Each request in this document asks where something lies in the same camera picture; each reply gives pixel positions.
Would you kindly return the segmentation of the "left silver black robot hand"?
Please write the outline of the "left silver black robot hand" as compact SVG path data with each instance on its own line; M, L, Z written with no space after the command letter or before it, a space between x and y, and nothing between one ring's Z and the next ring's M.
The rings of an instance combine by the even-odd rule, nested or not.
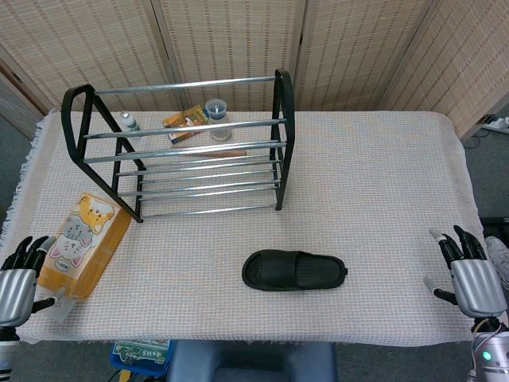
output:
M17 328L32 314L55 306L64 296L60 288L49 298L35 301L37 281L55 236L23 239L1 267L1 327Z

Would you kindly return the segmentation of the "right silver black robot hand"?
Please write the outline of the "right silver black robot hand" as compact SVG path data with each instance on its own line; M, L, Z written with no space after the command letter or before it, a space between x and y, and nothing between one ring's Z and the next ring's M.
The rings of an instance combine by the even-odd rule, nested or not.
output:
M497 318L507 309L507 302L495 267L487 258L479 240L455 225L460 242L435 228L429 234L441 249L453 285L448 292L425 277L426 288L435 297L458 306L469 318Z

